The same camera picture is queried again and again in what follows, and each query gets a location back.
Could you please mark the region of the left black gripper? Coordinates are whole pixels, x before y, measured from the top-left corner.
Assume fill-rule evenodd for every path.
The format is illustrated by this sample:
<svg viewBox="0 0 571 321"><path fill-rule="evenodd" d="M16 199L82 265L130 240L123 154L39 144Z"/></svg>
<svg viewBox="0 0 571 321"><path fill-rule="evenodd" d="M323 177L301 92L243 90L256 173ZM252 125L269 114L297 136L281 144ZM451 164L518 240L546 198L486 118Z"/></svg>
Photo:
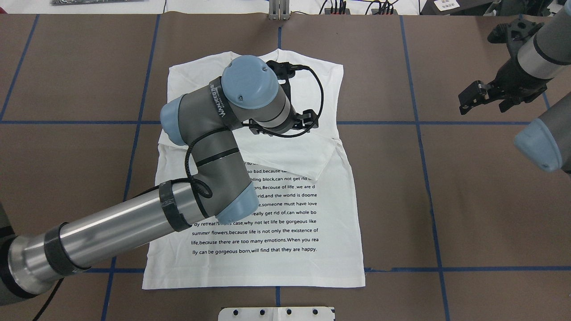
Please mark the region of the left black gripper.
<svg viewBox="0 0 571 321"><path fill-rule="evenodd" d="M291 103L291 85L290 79L295 76L296 71L310 72L318 86L320 79L312 68L306 65L292 64L290 62L267 61L266 65L275 73L278 81L284 81L280 85L276 98L269 106L282 105L282 109L277 116L270 120L258 121L254 119L248 120L249 130L257 134L266 134L268 136L303 136L312 129L319 127L320 112L312 109L304 110L304 112L296 112Z"/></svg>

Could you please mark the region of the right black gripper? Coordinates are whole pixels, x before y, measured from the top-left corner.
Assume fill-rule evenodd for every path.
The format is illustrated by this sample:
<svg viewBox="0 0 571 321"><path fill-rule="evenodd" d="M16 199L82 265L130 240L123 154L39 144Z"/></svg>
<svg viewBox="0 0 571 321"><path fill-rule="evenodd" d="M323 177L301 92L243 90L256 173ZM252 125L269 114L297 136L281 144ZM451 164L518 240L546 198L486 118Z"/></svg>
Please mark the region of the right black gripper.
<svg viewBox="0 0 571 321"><path fill-rule="evenodd" d="M547 79L539 79L528 74L520 66L517 54L524 44L532 43L534 36L544 23L536 23L518 18L510 24L498 24L488 35L490 43L505 43L510 59L499 68L495 79L488 84L474 81L459 94L459 112L467 114L480 104L501 100L499 109L508 111L511 107L530 103L548 88Z"/></svg>

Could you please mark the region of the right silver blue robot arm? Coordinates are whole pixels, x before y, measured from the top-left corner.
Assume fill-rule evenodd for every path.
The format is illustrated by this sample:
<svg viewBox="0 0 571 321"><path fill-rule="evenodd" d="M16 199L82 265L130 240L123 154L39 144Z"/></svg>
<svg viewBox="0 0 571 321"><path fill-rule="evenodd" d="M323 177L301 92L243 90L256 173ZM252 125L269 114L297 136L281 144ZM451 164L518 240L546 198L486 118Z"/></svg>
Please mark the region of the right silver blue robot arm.
<svg viewBox="0 0 571 321"><path fill-rule="evenodd" d="M569 181L513 146L553 95L459 115L506 49L473 17L260 14L1 18L1 201L39 233L155 185L169 67L289 49L345 67L337 119L353 168L366 286L141 288L147 247L65 280L44 320L215 320L225 307L329 305L339 320L561 320Z"/></svg>

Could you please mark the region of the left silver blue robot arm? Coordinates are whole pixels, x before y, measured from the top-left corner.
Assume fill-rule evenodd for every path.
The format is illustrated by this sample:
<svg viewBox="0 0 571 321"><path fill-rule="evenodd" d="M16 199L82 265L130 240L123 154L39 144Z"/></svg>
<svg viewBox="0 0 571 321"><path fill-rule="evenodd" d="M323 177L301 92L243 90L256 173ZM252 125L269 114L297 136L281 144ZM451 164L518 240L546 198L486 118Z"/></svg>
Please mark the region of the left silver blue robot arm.
<svg viewBox="0 0 571 321"><path fill-rule="evenodd" d="M341 64L337 100L342 127L402 129L423 162L437 146L491 152L500 144L517 159L513 137L524 123L570 90L570 70L530 103L500 112L498 101L459 113L458 95L475 80L487 83L509 58L506 45L487 41L509 18L476 16L306 16L278 29L280 49Z"/></svg>

